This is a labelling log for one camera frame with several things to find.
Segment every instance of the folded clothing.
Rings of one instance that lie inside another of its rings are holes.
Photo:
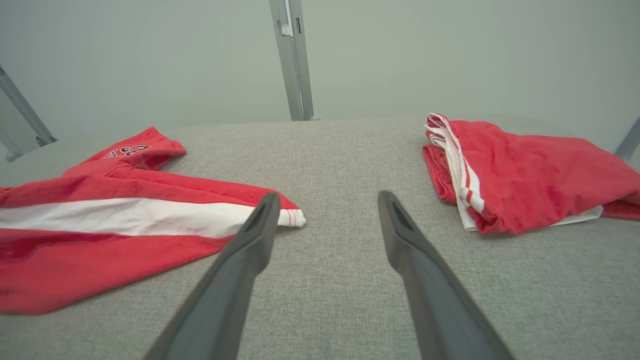
[[[431,113],[422,148],[467,231],[520,234],[592,218],[640,220],[640,174],[587,140],[505,133]]]

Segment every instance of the white trim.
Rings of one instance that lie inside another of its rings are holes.
[[[0,229],[223,238],[236,234],[254,209],[226,202],[194,204],[139,197],[81,200],[0,209]],[[305,223],[301,210],[280,210],[278,225]]]

